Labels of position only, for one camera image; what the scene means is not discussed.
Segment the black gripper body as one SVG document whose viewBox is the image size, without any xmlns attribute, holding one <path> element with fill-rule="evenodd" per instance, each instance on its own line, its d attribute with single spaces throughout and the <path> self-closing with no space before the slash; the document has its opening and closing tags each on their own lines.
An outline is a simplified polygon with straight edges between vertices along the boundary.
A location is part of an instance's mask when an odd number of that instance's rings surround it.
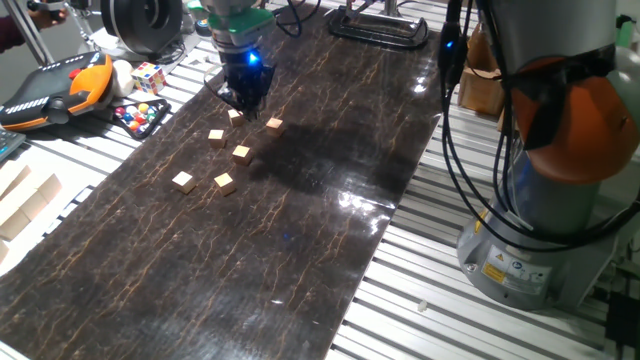
<svg viewBox="0 0 640 360">
<path fill-rule="evenodd" d="M 222 47 L 218 51 L 223 69 L 223 83 L 237 91 L 243 101 L 247 93 L 260 92 L 267 96 L 275 67 L 263 61 L 257 47 Z"/>
</svg>

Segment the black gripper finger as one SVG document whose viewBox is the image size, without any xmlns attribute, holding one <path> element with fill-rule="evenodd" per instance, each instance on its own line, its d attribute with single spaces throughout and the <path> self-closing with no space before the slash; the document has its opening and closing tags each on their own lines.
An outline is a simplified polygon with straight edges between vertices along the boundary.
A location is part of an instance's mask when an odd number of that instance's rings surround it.
<svg viewBox="0 0 640 360">
<path fill-rule="evenodd" d="M 223 83 L 216 89 L 216 96 L 239 113 L 245 111 L 245 104 L 237 91 Z"/>
<path fill-rule="evenodd" d="M 244 95 L 243 116 L 248 121 L 255 121 L 260 117 L 260 112 L 265 107 L 265 94 L 264 93 L 247 93 Z"/>
</svg>

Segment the person's hand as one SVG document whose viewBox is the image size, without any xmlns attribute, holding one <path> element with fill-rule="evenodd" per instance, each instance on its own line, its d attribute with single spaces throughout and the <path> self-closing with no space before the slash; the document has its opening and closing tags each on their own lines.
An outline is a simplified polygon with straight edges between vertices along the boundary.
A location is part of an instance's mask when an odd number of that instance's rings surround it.
<svg viewBox="0 0 640 360">
<path fill-rule="evenodd" d="M 66 9 L 62 9 L 58 11 L 55 16 L 53 16 L 52 12 L 48 10 L 29 10 L 28 14 L 35 26 L 39 30 L 43 30 L 64 23 L 68 15 L 68 11 Z"/>
</svg>

